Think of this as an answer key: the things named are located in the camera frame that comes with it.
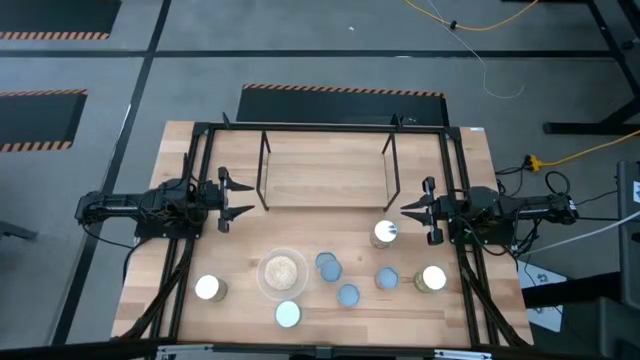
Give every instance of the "glass bowl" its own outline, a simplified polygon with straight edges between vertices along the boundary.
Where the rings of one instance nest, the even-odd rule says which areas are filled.
[[[296,278],[293,286],[287,290],[276,290],[272,288],[269,286],[264,276],[267,263],[277,256],[286,256],[296,264],[298,277]],[[309,267],[304,256],[299,252],[289,248],[277,248],[271,250],[262,258],[262,260],[260,260],[260,263],[258,263],[258,270],[256,271],[256,277],[258,281],[258,288],[260,288],[260,291],[262,291],[262,293],[269,299],[274,301],[291,300],[300,295],[307,286],[307,282],[309,281]]]

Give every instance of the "wooden table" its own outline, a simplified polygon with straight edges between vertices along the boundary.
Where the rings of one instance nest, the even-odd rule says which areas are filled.
[[[151,187],[180,176],[182,156],[188,151],[193,124],[184,121],[167,123]],[[496,180],[484,130],[463,128],[461,133],[471,185],[495,188]],[[373,146],[370,144],[379,139],[381,144],[376,142],[375,147],[381,147],[388,136],[360,136],[358,133],[348,136],[342,136],[344,133],[268,134],[274,152],[277,148],[278,151],[324,153],[336,157],[345,151],[354,151],[354,148]],[[209,173],[216,174],[215,169],[224,165],[237,182],[255,185],[260,136],[259,131],[216,131]],[[216,230],[217,213],[211,213],[203,235],[195,245],[178,340],[199,343],[468,347],[468,328],[454,247],[447,243],[428,246],[425,236],[428,228],[399,212],[400,206],[414,202],[422,195],[420,183],[426,176],[435,177],[436,195],[445,193],[438,137],[400,133],[395,135],[395,139],[402,191],[386,214],[379,208],[340,207],[272,208],[265,211],[255,191],[230,193],[232,206],[252,204],[256,207],[231,223],[229,234]],[[327,141],[331,142],[331,146],[321,146],[326,145]],[[450,143],[449,151],[454,178],[459,185],[453,143]],[[322,196],[321,191],[313,190],[310,189],[310,196]],[[399,237],[393,247],[379,250],[371,246],[369,234],[373,225],[384,218],[397,224]],[[131,257],[113,335],[122,334],[132,326],[156,295],[167,246],[168,240],[154,239],[141,246]],[[308,285],[295,300],[302,309],[302,320],[293,329],[278,327],[274,320],[277,302],[265,297],[256,281],[258,262],[277,247],[297,250],[309,264]],[[315,271],[315,257],[322,251],[333,252],[342,263],[343,276],[337,284],[322,281]],[[513,259],[485,254],[485,262],[494,302],[519,335],[532,343]],[[414,273],[428,265],[437,265],[447,274],[448,282],[444,290],[422,294],[413,287]],[[373,276],[383,266],[391,266],[399,273],[399,288],[383,291],[375,287]],[[211,303],[196,297],[195,282],[205,274],[218,276],[229,284],[228,295],[222,302]],[[346,309],[337,302],[337,290],[345,283],[355,284],[360,289],[361,299],[356,308]],[[486,343],[484,314],[477,299],[475,303],[481,339]],[[168,332],[172,307],[173,300],[169,300],[161,335]]]

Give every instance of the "white cable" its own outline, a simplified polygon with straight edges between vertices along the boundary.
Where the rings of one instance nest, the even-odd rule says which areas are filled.
[[[629,215],[629,216],[627,216],[626,218],[624,218],[624,219],[622,219],[622,220],[620,220],[620,221],[618,221],[618,222],[616,222],[616,223],[613,223],[613,224],[611,224],[611,225],[605,226],[605,227],[603,227],[602,229],[598,229],[598,230],[592,231],[592,232],[590,232],[590,233],[586,233],[586,234],[578,235],[578,236],[576,236],[576,237],[572,237],[571,239],[563,240],[563,241],[560,241],[560,242],[558,242],[558,243],[551,244],[551,245],[549,245],[549,246],[544,246],[544,247],[541,247],[540,249],[535,249],[535,250],[533,250],[533,251],[529,251],[529,252],[527,252],[526,254],[527,254],[527,255],[535,254],[535,253],[540,252],[540,251],[549,250],[549,249],[552,249],[552,248],[557,247],[557,246],[560,246],[560,245],[565,245],[565,244],[568,244],[568,243],[570,243],[570,242],[574,242],[574,241],[576,241],[576,240],[580,240],[580,239],[584,239],[584,238],[589,237],[589,236],[593,236],[593,235],[596,235],[596,234],[600,234],[600,233],[601,233],[601,232],[603,232],[603,231],[607,231],[607,230],[612,229],[612,228],[614,228],[614,227],[616,227],[616,226],[620,226],[620,225],[622,225],[622,224],[626,223],[627,221],[629,221],[629,220],[631,220],[631,219],[633,219],[633,218],[637,217],[638,215],[640,215],[640,211],[638,211],[637,213],[635,213],[635,214],[633,214],[633,215]]]
[[[458,35],[454,34],[453,31],[449,30],[449,27],[444,23],[444,17],[442,17],[442,15],[440,14],[440,11],[438,11],[438,8],[433,4],[433,2],[431,0],[428,0],[429,4],[431,4],[431,7],[433,8],[433,10],[436,11],[436,14],[438,14],[438,17],[441,19],[440,20],[440,25],[442,25],[442,27],[447,30],[447,32],[449,32],[449,34],[451,34],[451,36],[453,36],[454,38],[456,38],[458,41],[460,41],[460,43],[462,45],[464,45],[464,47],[467,48],[467,50],[471,51],[471,53],[473,55],[475,55],[478,60],[480,60],[480,63],[482,64],[482,67],[484,69],[483,74],[482,74],[482,87],[484,88],[484,91],[495,97],[498,99],[502,99],[502,100],[509,100],[509,99],[513,99],[513,98],[517,98],[518,96],[520,96],[520,94],[522,94],[522,92],[524,91],[524,85],[520,86],[520,91],[518,91],[517,93],[513,94],[513,95],[509,95],[509,96],[502,96],[502,95],[497,95],[492,93],[489,89],[487,89],[487,64],[484,63],[484,60],[482,60],[482,58],[480,57],[480,55],[478,55],[475,51],[473,51],[473,49],[467,45],[467,43],[465,43],[462,39],[460,39],[458,37]]]

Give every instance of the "concrete floor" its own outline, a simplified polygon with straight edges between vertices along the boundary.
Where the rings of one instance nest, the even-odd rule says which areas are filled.
[[[466,24],[491,24],[524,4],[433,0],[440,12]],[[418,1],[428,8],[426,1]],[[0,41],[0,52],[27,50],[146,49],[161,0],[125,0],[107,41]],[[598,1],[616,39],[632,37],[614,2]],[[458,32],[475,49],[606,49],[583,5],[539,4],[517,21],[484,33]],[[400,0],[183,0],[173,1],[161,50],[463,49],[440,25]],[[638,59],[640,51],[627,53]],[[475,59],[407,58],[185,58],[156,59],[135,119],[116,192],[142,192],[149,183],[167,120],[220,121],[235,117],[244,83],[316,84],[444,92],[451,124],[485,127],[496,169],[520,164],[527,153],[554,160],[611,137],[547,136],[546,121],[595,122],[631,98],[612,60],[485,60],[482,87]],[[34,242],[0,243],[0,348],[46,344],[59,316],[71,269],[82,244],[73,219],[77,199],[100,187],[127,112],[142,59],[0,58],[0,91],[88,88],[76,142],[64,152],[0,155],[0,219],[40,232]],[[640,66],[634,71],[640,72]],[[566,164],[580,201],[615,189],[615,164],[637,160],[633,139]],[[514,189],[517,177],[504,179]],[[525,174],[522,195],[545,194],[542,175]],[[580,208],[584,216],[615,217],[615,196]],[[606,223],[541,226],[543,246]],[[133,223],[113,221],[107,239],[130,243]],[[125,251],[98,246],[70,334],[71,342],[108,339],[121,290]],[[605,233],[536,254],[532,263],[583,277],[618,269],[617,234]],[[233,356],[222,355],[222,358]]]

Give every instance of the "yellow cable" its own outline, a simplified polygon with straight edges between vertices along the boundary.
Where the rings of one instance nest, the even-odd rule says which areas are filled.
[[[566,158],[560,159],[558,161],[554,161],[554,162],[538,161],[538,166],[539,167],[543,167],[543,166],[556,166],[556,165],[564,164],[567,161],[573,160],[573,159],[578,158],[578,157],[580,157],[582,155],[586,155],[586,154],[594,152],[596,150],[600,150],[600,149],[606,148],[607,146],[611,146],[611,145],[615,145],[617,143],[623,142],[623,141],[625,141],[625,140],[627,140],[627,139],[629,139],[631,137],[634,137],[634,136],[636,136],[638,134],[640,134],[640,130],[634,131],[631,134],[623,136],[618,140],[614,140],[614,141],[608,142],[606,144],[602,144],[602,145],[598,145],[598,146],[592,147],[591,149],[587,149],[587,150],[581,151],[581,152],[579,152],[577,154],[574,154],[574,155],[571,155],[571,156],[567,156]]]
[[[533,5],[537,4],[540,0],[533,0],[533,2],[529,5],[527,5],[524,9],[518,11],[517,13],[515,13],[513,16],[497,23],[497,24],[493,24],[491,26],[486,26],[486,27],[472,27],[472,26],[464,26],[464,25],[458,25],[456,24],[456,29],[460,28],[463,30],[468,30],[468,31],[489,31],[489,30],[493,30],[497,27],[500,27],[502,25],[505,25],[509,22],[511,22],[512,20],[514,20],[515,18],[517,18],[518,16],[524,14],[525,11],[529,10]],[[421,13],[425,14],[425,15],[429,15],[430,17],[434,18],[435,20],[438,20],[438,22],[444,23],[446,25],[451,25],[451,22],[439,17],[439,16],[435,16],[432,13],[428,12],[427,10],[419,7],[418,5],[412,3],[410,0],[404,0],[404,2],[406,2],[409,6],[411,6],[412,8],[420,11]]]

